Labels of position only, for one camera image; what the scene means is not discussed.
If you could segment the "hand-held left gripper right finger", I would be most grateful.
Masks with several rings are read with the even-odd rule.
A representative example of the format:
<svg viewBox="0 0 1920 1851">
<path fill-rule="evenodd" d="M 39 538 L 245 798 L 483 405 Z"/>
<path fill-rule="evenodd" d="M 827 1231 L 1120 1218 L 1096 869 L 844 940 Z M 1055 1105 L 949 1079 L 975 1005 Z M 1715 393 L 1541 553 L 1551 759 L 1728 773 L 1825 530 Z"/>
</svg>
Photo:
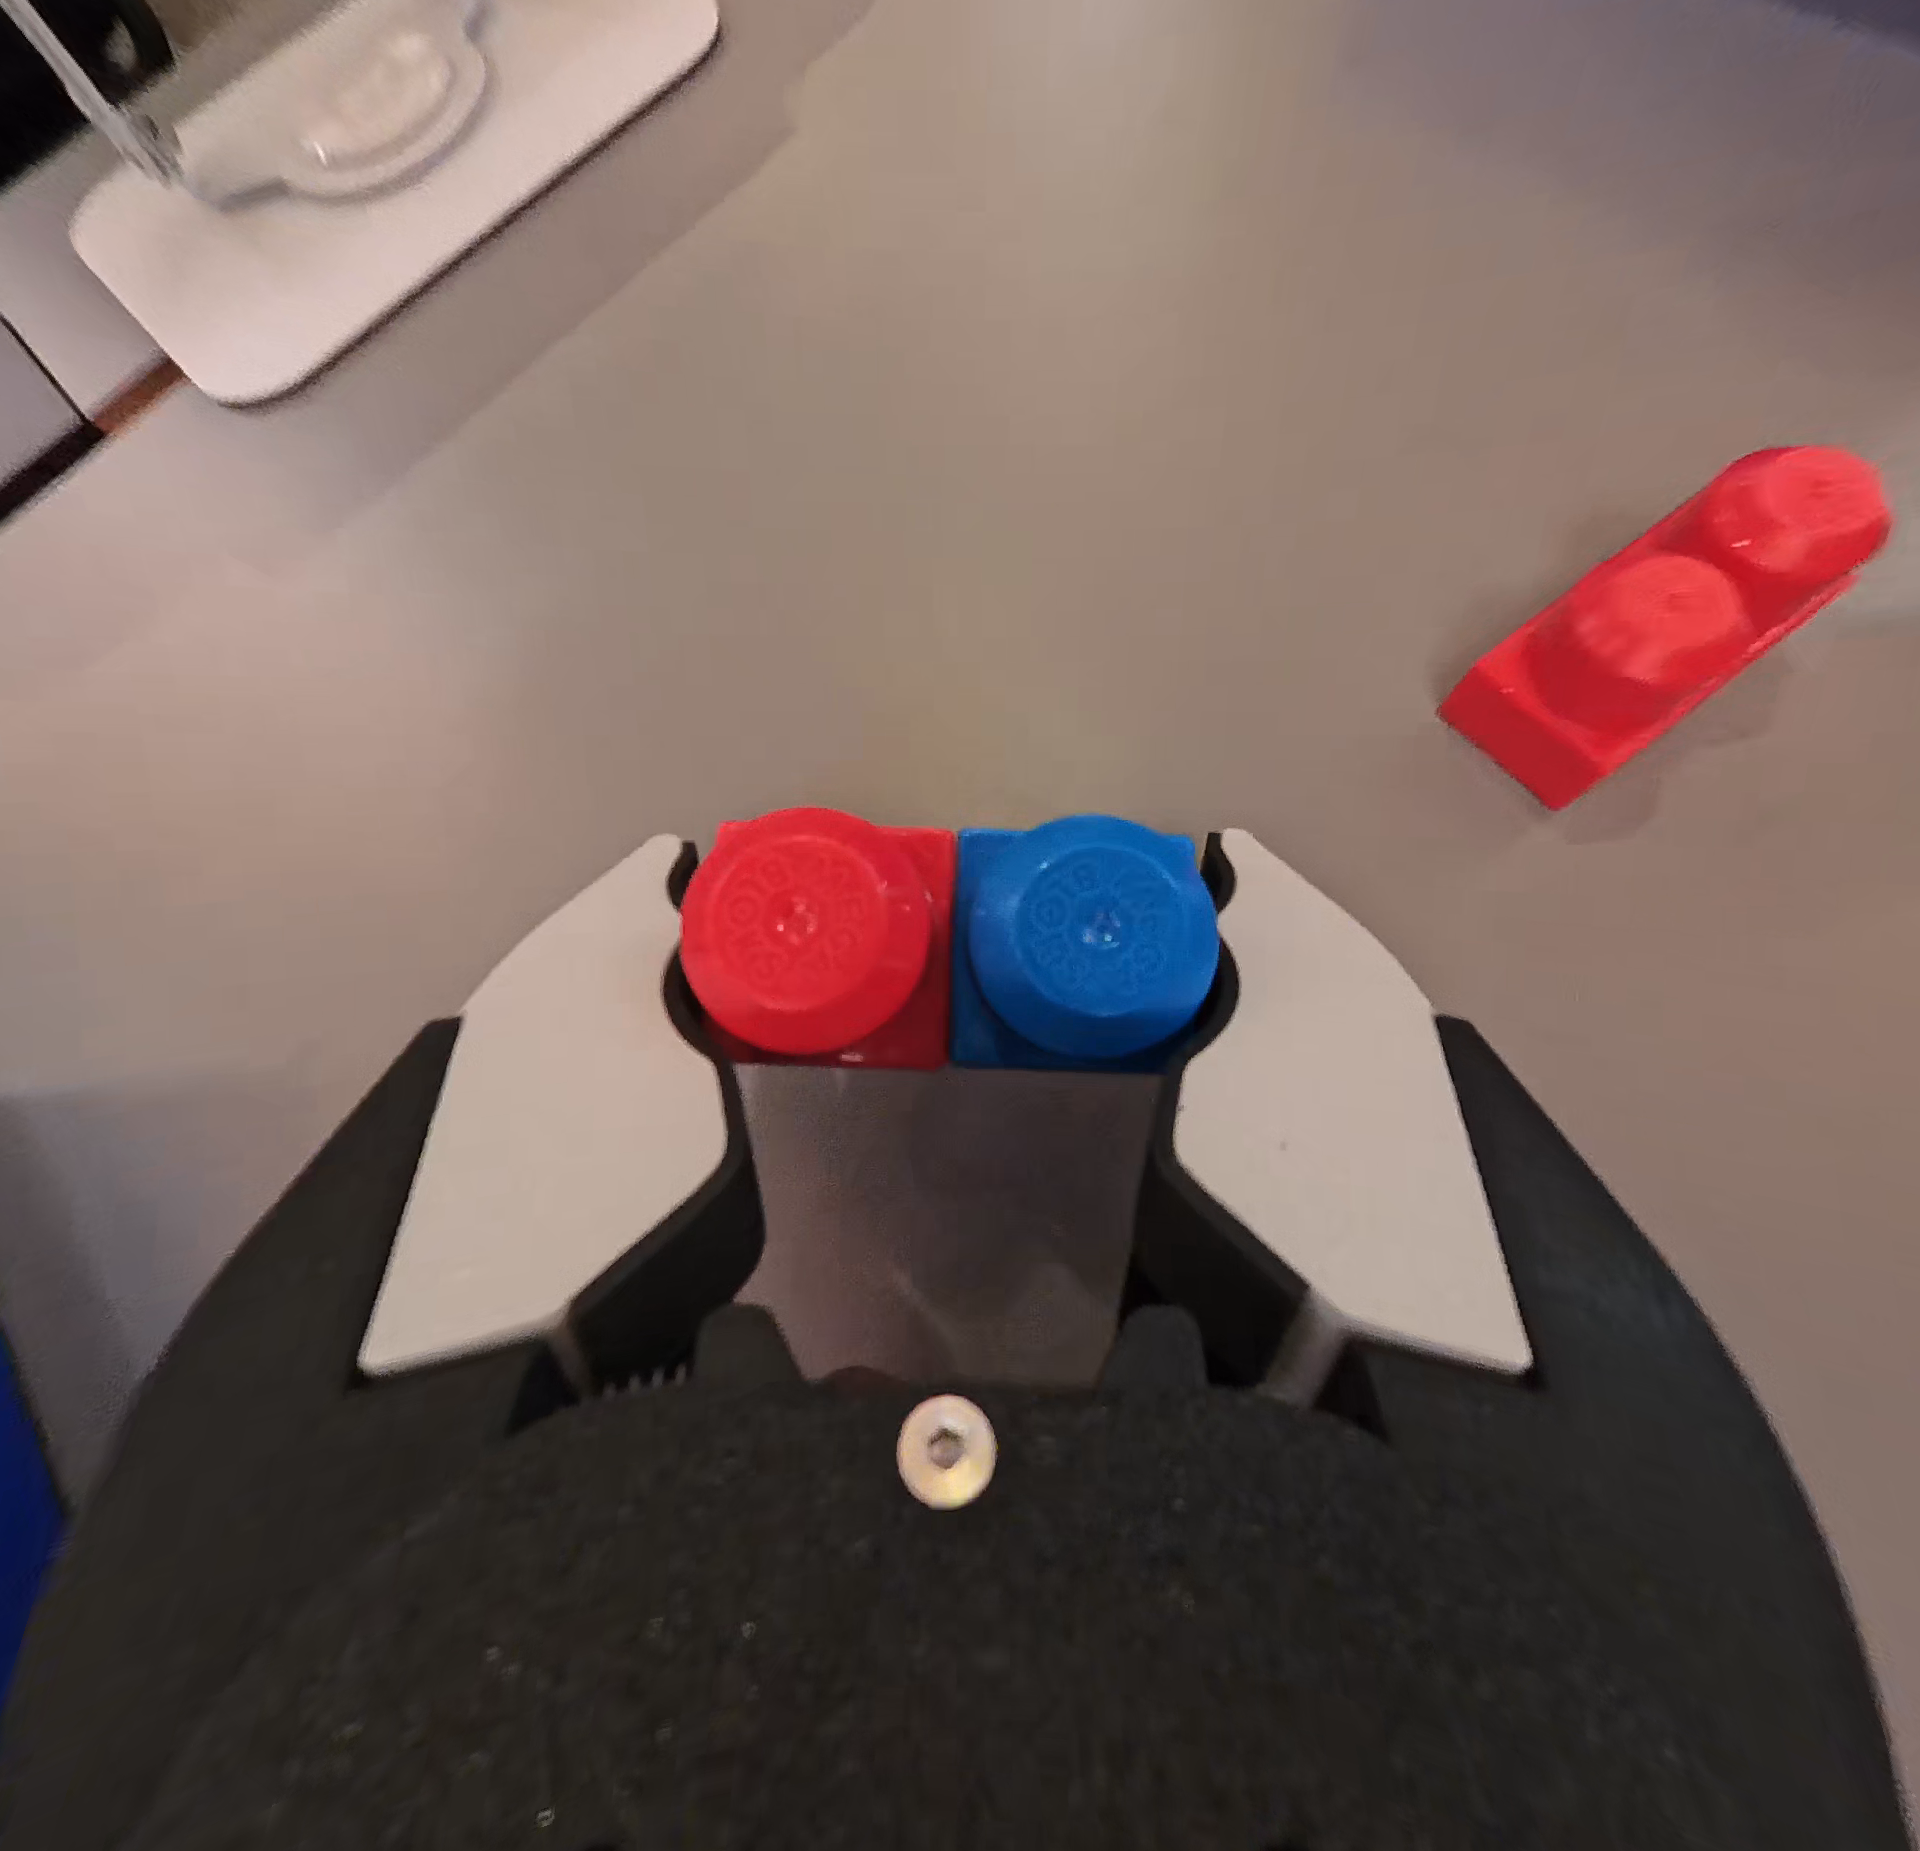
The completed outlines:
<svg viewBox="0 0 1920 1851">
<path fill-rule="evenodd" d="M 1435 1010 L 1248 830 L 1202 850 L 1219 965 L 1166 1065 L 1138 1278 L 1216 1383 L 1314 1401 L 1351 1348 L 1501 1381 L 1532 1343 Z"/>
</svg>

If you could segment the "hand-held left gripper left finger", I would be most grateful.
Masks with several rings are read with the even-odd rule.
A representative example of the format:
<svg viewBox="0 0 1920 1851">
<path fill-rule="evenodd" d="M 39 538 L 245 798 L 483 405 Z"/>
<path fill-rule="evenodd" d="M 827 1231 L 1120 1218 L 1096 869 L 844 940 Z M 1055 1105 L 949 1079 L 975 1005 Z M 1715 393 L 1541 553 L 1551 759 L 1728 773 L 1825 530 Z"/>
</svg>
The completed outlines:
<svg viewBox="0 0 1920 1851">
<path fill-rule="evenodd" d="M 755 1273 L 766 1212 L 738 1083 L 680 968 L 694 862 L 647 840 L 467 997 L 364 1374 L 542 1343 L 577 1390 L 656 1379 Z"/>
</svg>

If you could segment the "blue single-stud block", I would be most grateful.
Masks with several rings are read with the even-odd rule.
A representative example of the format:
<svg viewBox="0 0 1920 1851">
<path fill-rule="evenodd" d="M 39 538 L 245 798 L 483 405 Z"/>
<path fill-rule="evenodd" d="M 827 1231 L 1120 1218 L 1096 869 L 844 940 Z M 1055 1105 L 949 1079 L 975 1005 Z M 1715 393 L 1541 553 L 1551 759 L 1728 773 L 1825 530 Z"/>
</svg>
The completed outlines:
<svg viewBox="0 0 1920 1851">
<path fill-rule="evenodd" d="M 1164 1071 L 1219 969 L 1202 850 L 1112 812 L 957 834 L 949 1061 Z"/>
</svg>

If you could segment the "red single-stud block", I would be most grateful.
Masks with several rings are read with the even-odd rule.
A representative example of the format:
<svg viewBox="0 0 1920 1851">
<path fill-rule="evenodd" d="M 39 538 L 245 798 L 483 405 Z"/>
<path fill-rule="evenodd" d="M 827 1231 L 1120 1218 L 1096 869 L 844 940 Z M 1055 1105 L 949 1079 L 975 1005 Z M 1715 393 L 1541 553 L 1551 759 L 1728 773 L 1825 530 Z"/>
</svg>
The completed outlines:
<svg viewBox="0 0 1920 1851">
<path fill-rule="evenodd" d="M 680 900 L 680 972 L 745 1066 L 949 1065 L 960 834 L 789 807 L 723 821 Z"/>
</svg>

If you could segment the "red two-stud block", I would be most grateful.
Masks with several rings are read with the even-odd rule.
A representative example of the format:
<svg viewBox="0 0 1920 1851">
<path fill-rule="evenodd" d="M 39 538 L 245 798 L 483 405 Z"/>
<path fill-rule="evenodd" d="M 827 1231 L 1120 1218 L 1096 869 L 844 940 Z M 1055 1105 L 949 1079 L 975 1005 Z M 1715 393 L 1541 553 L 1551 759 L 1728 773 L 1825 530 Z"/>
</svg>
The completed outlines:
<svg viewBox="0 0 1920 1851">
<path fill-rule="evenodd" d="M 1488 647 L 1435 714 L 1561 811 L 1849 593 L 1891 530 L 1858 453 L 1747 453 Z"/>
</svg>

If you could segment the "blue plastic bin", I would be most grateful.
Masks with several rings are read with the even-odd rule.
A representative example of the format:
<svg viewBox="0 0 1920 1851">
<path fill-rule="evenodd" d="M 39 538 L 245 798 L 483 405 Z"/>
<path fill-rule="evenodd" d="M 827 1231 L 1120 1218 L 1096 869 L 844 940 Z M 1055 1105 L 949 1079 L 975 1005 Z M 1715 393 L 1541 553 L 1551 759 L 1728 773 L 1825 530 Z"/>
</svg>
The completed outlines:
<svg viewBox="0 0 1920 1851">
<path fill-rule="evenodd" d="M 11 1339 L 3 1335 L 3 1701 L 26 1625 L 64 1538 L 64 1501 L 30 1403 Z"/>
</svg>

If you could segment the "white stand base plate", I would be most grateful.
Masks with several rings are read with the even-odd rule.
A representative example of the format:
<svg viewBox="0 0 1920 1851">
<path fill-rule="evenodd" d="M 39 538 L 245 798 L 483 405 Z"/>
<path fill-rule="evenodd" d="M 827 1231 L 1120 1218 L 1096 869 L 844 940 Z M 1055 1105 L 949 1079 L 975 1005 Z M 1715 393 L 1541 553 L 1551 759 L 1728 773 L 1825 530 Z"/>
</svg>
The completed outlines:
<svg viewBox="0 0 1920 1851">
<path fill-rule="evenodd" d="M 291 0 L 126 117 L 69 243 L 190 384 L 285 399 L 715 48 L 717 0 Z"/>
</svg>

